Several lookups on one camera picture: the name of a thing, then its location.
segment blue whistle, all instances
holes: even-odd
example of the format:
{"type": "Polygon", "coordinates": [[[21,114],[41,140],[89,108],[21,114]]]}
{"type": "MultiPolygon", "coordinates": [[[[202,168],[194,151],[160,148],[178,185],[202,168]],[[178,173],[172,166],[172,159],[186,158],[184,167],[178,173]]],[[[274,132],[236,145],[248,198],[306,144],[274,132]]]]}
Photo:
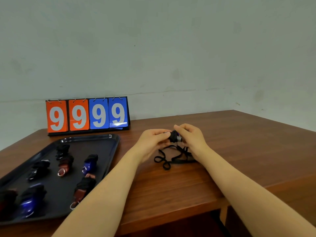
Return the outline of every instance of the blue whistle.
{"type": "Polygon", "coordinates": [[[87,173],[93,172],[97,167],[98,155],[89,155],[87,159],[85,159],[82,173],[86,175],[87,173]]]}
{"type": "Polygon", "coordinates": [[[29,187],[22,193],[20,208],[22,209],[21,215],[23,218],[28,218],[34,214],[46,193],[47,191],[40,183],[29,187]]]}

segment plastic tray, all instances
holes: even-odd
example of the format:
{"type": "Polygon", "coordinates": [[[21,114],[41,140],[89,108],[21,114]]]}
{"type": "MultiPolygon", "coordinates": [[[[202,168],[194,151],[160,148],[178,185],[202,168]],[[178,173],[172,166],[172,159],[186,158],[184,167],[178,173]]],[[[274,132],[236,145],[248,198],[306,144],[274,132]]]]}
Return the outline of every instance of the plastic tray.
{"type": "Polygon", "coordinates": [[[74,189],[84,177],[81,171],[84,160],[90,154],[98,155],[97,169],[91,174],[96,176],[97,184],[100,183],[109,172],[119,141],[120,137],[115,134],[86,135],[59,139],[2,177],[0,179],[0,191],[16,189],[18,197],[10,214],[0,216],[0,225],[52,219],[68,215],[71,212],[70,205],[73,202],[74,189]],[[56,147],[60,144],[69,144],[69,154],[74,157],[72,169],[64,177],[57,176],[59,161],[56,160],[55,155],[57,152],[56,147]],[[28,181],[26,178],[33,164],[42,159],[51,161],[49,173],[41,179],[28,181]],[[23,219],[19,217],[20,195],[28,187],[37,183],[42,183],[45,186],[47,194],[39,210],[29,218],[23,219]]]}

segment right hand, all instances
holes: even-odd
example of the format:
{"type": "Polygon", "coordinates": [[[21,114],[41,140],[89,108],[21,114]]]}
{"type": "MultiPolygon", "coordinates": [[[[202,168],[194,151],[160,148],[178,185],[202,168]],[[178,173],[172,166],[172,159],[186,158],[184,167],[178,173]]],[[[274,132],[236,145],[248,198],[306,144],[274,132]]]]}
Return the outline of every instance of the right hand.
{"type": "Polygon", "coordinates": [[[205,142],[202,131],[198,127],[190,124],[174,125],[174,129],[185,140],[184,144],[190,148],[194,154],[194,158],[201,163],[203,152],[209,148],[205,142]]]}

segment wall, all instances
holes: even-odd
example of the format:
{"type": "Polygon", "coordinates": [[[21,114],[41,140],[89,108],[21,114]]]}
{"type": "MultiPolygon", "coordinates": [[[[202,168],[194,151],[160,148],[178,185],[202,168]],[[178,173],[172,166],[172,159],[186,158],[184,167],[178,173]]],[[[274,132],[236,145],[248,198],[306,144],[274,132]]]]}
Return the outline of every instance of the wall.
{"type": "Polygon", "coordinates": [[[45,100],[131,119],[236,109],[316,130],[316,0],[0,0],[0,149],[45,100]]]}

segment whistle lanyard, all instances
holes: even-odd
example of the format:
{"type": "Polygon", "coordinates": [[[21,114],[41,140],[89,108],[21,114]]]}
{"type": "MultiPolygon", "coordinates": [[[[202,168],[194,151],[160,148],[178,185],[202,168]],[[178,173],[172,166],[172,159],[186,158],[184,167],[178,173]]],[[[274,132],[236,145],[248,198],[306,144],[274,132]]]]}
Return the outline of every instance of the whistle lanyard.
{"type": "Polygon", "coordinates": [[[171,168],[171,164],[187,164],[187,163],[194,163],[196,162],[195,159],[192,159],[192,160],[189,160],[189,157],[192,157],[192,153],[191,152],[188,152],[188,148],[187,147],[183,147],[181,148],[180,146],[175,146],[175,145],[169,145],[167,147],[165,147],[164,149],[166,148],[170,148],[170,147],[176,147],[178,151],[180,151],[180,155],[177,155],[173,158],[171,158],[171,161],[168,161],[166,160],[166,154],[162,151],[162,150],[158,150],[162,155],[163,157],[157,155],[155,158],[154,158],[154,162],[156,163],[160,163],[160,162],[164,162],[162,167],[164,168],[164,170],[170,170],[171,168]],[[184,154],[186,156],[186,159],[179,159],[182,154],[184,154]]]}

